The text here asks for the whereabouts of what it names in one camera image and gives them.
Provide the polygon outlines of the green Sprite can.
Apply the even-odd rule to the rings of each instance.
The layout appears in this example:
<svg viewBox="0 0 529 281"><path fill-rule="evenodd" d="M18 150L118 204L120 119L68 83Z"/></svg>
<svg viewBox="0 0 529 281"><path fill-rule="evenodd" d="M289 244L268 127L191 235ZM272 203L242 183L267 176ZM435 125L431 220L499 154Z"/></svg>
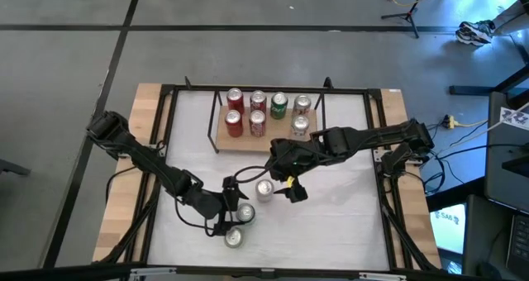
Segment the green Sprite can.
<svg viewBox="0 0 529 281"><path fill-rule="evenodd" d="M275 93L271 98L270 116L276 120L283 119L286 114L287 106L287 96L282 92Z"/></svg>
<svg viewBox="0 0 529 281"><path fill-rule="evenodd" d="M255 209L249 203L242 203L236 210L236 218L239 222L250 224L255 219Z"/></svg>

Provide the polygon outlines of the black tripod stand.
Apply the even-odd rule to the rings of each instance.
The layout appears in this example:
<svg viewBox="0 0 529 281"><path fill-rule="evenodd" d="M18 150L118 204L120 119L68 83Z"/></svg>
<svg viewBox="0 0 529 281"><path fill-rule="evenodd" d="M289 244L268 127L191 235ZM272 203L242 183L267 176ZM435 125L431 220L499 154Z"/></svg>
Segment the black tripod stand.
<svg viewBox="0 0 529 281"><path fill-rule="evenodd" d="M415 1L411 2L411 3L409 3L409 4L403 4L403 3L398 2L397 0L388 0L388 1L390 1L393 4L395 4L397 6L400 6L400 7L407 7L408 10L406 12L401 12L401 13L382 15L380 17L380 19L381 20L388 20L388 19L401 19L401 20L404 20L412 28L412 33L413 33L414 37L416 39L418 39L420 36L419 36L418 29L417 29L417 25L416 25L416 23L415 23L415 21L413 19L413 14L415 13L417 5L418 5L418 3L421 0L415 0Z"/></svg>

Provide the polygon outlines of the white printed paper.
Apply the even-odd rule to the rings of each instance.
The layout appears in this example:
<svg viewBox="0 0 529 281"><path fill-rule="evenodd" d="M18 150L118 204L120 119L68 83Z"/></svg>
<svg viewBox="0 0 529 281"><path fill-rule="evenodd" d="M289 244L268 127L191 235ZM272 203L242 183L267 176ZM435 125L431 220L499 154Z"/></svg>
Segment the white printed paper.
<svg viewBox="0 0 529 281"><path fill-rule="evenodd" d="M501 107L500 120L502 124L529 131L529 113Z"/></svg>

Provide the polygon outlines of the white pink Spindrift can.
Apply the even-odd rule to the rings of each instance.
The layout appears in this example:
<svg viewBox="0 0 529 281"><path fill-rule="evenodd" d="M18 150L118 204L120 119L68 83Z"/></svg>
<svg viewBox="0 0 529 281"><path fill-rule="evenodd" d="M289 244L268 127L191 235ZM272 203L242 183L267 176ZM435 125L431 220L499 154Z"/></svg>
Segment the white pink Spindrift can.
<svg viewBox="0 0 529 281"><path fill-rule="evenodd" d="M274 185L268 180L260 180L255 185L255 195L259 202L269 202L274 196Z"/></svg>

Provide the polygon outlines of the black metal frame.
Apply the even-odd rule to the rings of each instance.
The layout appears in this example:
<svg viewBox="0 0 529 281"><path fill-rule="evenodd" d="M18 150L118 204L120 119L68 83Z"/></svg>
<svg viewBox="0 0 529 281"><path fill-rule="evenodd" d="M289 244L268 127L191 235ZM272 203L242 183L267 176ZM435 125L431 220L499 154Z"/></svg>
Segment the black metal frame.
<svg viewBox="0 0 529 281"><path fill-rule="evenodd" d="M176 104L188 88L184 85L141 83L129 116L132 133L141 144L169 143L170 127ZM374 125L395 124L407 119L405 103L399 89L368 89L366 94L370 108L368 114ZM94 260L102 260L111 248L121 240L133 220L146 205L148 196L158 189L155 179L144 176L132 166L128 158L117 161L116 174L109 190L109 202L105 207L98 241L93 253ZM384 180L389 205L399 212L399 219L414 240L418 249L437 268L441 258L436 247L426 196L419 180L418 167L408 164L407 172L398 180Z"/></svg>

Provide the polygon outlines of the dark desk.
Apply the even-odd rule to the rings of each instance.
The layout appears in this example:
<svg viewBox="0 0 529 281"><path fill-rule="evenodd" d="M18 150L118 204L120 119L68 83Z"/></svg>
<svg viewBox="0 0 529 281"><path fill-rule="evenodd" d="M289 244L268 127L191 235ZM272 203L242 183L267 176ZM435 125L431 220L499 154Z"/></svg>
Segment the dark desk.
<svg viewBox="0 0 529 281"><path fill-rule="evenodd" d="M488 96L485 196L529 217L529 131L502 124L501 107L529 113L529 83L524 89L492 91Z"/></svg>

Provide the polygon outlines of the red Coca-Cola Zero can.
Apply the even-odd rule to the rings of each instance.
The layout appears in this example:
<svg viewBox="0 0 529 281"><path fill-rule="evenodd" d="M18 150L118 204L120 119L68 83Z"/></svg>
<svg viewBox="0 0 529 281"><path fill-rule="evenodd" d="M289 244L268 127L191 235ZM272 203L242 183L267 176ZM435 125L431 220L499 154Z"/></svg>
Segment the red Coca-Cola Zero can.
<svg viewBox="0 0 529 281"><path fill-rule="evenodd" d="M237 110L229 110L226 113L225 124L229 136L239 137L243 134L242 117Z"/></svg>
<svg viewBox="0 0 529 281"><path fill-rule="evenodd" d="M236 110L241 115L245 112L244 93L238 88L231 88L226 94L227 105L230 110Z"/></svg>

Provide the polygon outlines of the red Coca-Cola Star Wars can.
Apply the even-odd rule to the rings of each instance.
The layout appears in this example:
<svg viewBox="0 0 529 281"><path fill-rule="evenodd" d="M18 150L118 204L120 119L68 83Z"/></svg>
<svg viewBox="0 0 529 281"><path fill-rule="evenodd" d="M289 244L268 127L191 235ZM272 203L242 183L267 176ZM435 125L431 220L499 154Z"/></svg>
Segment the red Coca-Cola Star Wars can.
<svg viewBox="0 0 529 281"><path fill-rule="evenodd" d="M261 90L256 90L250 95L250 111L262 111L266 113L267 96Z"/></svg>
<svg viewBox="0 0 529 281"><path fill-rule="evenodd" d="M249 117L250 133L255 137L265 135L266 115L261 110L254 110Z"/></svg>

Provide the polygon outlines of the light green beverage can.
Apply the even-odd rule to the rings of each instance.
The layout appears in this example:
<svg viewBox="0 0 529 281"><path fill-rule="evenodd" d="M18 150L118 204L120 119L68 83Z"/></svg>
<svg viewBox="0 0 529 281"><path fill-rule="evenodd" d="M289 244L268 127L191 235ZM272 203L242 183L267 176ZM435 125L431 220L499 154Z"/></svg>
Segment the light green beverage can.
<svg viewBox="0 0 529 281"><path fill-rule="evenodd" d="M237 249L243 242L244 232L240 227L234 226L224 235L224 244L228 248Z"/></svg>

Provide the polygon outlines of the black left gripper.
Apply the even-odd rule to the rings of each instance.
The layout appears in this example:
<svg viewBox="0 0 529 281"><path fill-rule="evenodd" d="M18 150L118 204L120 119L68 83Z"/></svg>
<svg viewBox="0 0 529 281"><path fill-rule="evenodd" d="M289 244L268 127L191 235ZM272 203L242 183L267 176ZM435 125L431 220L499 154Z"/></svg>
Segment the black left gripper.
<svg viewBox="0 0 529 281"><path fill-rule="evenodd" d="M225 177L222 181L222 193L228 202L237 202L240 198L249 198L240 190L234 176ZM226 210L226 203L222 193L210 192L204 189L195 189L190 193L190 206L204 218L211 220ZM227 221L219 219L213 227L214 236L225 236L233 227L241 226L240 221Z"/></svg>

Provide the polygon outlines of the silver Diet Coke can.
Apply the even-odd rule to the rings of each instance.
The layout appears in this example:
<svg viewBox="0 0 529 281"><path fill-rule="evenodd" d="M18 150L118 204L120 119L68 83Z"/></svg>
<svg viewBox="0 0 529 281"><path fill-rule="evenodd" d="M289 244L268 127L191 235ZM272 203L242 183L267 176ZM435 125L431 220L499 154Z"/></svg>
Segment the silver Diet Coke can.
<svg viewBox="0 0 529 281"><path fill-rule="evenodd" d="M309 112L312 100L308 95L301 94L294 99L293 115L305 115Z"/></svg>
<svg viewBox="0 0 529 281"><path fill-rule="evenodd" d="M297 115L291 121L292 134L294 136L305 136L309 127L309 120L304 115Z"/></svg>

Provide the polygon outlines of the black keyboard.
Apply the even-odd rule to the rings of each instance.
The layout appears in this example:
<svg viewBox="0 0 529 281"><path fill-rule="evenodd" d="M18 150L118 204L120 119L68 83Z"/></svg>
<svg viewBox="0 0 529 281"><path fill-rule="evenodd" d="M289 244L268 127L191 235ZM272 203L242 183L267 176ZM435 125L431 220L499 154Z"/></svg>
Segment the black keyboard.
<svg viewBox="0 0 529 281"><path fill-rule="evenodd" d="M519 278L529 281L529 217L516 215L512 219L506 266Z"/></svg>

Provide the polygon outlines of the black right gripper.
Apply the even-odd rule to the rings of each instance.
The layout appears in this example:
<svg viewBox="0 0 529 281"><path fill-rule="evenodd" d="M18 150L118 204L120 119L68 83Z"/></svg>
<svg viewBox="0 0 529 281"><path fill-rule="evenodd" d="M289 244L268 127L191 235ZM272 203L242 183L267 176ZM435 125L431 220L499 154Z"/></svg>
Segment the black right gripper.
<svg viewBox="0 0 529 281"><path fill-rule="evenodd" d="M273 180L282 183L290 176L298 177L325 162L326 153L319 141L276 138L270 142L266 169ZM306 189L300 184L281 188L274 194L284 195L291 203L308 199Z"/></svg>

